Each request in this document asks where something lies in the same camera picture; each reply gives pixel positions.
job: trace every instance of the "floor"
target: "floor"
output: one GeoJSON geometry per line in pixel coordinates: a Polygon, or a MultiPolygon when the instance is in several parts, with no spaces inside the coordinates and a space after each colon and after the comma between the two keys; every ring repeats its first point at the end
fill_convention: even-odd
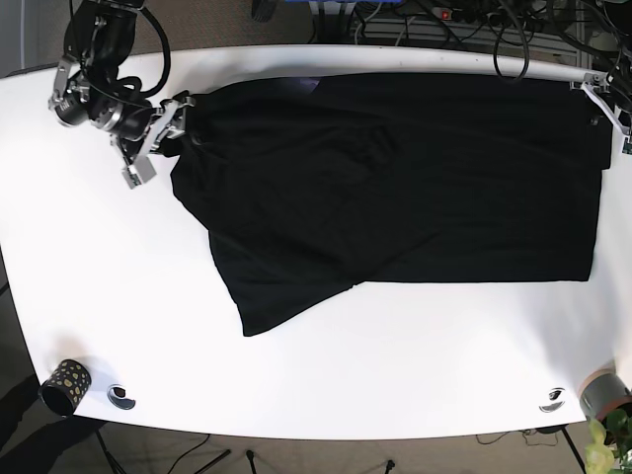
{"type": "MultiPolygon", "coordinates": [[[[276,16],[268,24],[250,21],[250,0],[149,0],[148,7],[163,24],[173,49],[305,43],[312,34],[311,17],[304,4],[280,3],[276,16]]],[[[67,21],[65,1],[40,0],[39,64],[58,60],[67,21]]],[[[159,48],[155,34],[140,21],[134,53],[153,52],[159,48]]],[[[5,281],[0,261],[0,287],[5,281]]],[[[0,396],[32,372],[9,292],[0,298],[0,396]]],[[[54,420],[43,405],[34,406],[3,452],[33,430],[54,420]]],[[[582,446],[589,442],[585,424],[570,426],[569,432],[582,451],[582,446]]],[[[166,474],[180,454],[204,439],[203,434],[116,424],[106,426],[103,436],[129,474],[166,474]]],[[[479,440],[491,442],[497,437],[486,434],[479,440]]],[[[474,436],[396,441],[307,441],[215,435],[187,456],[174,472],[193,474],[225,448],[232,449],[232,454],[208,472],[250,473],[245,458],[247,449],[257,453],[260,474],[381,474],[390,458],[397,464],[393,474],[581,472],[561,436],[558,439],[554,435],[523,436],[521,433],[507,434],[490,445],[481,445],[474,436]]],[[[95,438],[66,452],[52,470],[52,474],[110,472],[95,438]]]]}

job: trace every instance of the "metal bracket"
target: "metal bracket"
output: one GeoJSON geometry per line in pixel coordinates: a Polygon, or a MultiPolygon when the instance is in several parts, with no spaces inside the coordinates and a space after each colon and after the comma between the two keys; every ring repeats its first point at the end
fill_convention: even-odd
{"type": "Polygon", "coordinates": [[[54,108],[63,101],[63,96],[68,88],[68,78],[70,77],[70,68],[74,64],[71,57],[63,55],[57,64],[57,74],[52,85],[52,96],[48,100],[48,107],[54,108]]]}
{"type": "Polygon", "coordinates": [[[186,109],[194,107],[195,99],[186,97],[182,102],[167,100],[161,103],[155,117],[158,119],[151,123],[146,131],[138,153],[129,157],[123,151],[120,139],[112,135],[112,146],[118,150],[123,161],[122,176],[131,189],[146,184],[154,176],[156,170],[149,160],[149,153],[159,148],[160,142],[165,138],[177,138],[185,134],[186,109]]]}
{"type": "Polygon", "coordinates": [[[584,81],[571,82],[571,90],[583,90],[583,85],[588,84],[597,94],[606,94],[610,91],[610,86],[606,80],[605,73],[586,73],[584,81]]]}

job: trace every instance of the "black shirt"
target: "black shirt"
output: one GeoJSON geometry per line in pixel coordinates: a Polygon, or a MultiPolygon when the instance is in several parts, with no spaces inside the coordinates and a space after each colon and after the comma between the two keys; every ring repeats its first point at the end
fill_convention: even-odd
{"type": "Polygon", "coordinates": [[[379,73],[196,99],[174,194],[246,336],[368,280],[589,278],[611,127],[568,83],[379,73]]]}

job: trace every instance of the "green leaf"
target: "green leaf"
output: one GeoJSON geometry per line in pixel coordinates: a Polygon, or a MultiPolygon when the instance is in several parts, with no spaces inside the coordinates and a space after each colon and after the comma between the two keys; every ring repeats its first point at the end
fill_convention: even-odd
{"type": "Polygon", "coordinates": [[[614,464],[614,454],[603,444],[589,444],[586,446],[586,464],[594,474],[605,474],[614,464]]]}
{"type": "Polygon", "coordinates": [[[605,427],[615,435],[621,433],[628,427],[628,414],[620,408],[611,411],[605,419],[605,427]]]}
{"type": "Polygon", "coordinates": [[[596,444],[605,442],[605,428],[599,420],[591,419],[589,421],[589,431],[591,432],[592,441],[596,444]]]}

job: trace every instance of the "black mug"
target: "black mug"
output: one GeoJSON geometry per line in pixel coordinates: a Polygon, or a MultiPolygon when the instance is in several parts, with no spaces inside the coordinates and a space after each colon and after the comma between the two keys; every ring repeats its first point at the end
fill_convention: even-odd
{"type": "Polygon", "coordinates": [[[76,360],[67,359],[39,388],[39,397],[50,411],[69,417],[75,413],[91,384],[92,378],[86,367],[76,360]]]}

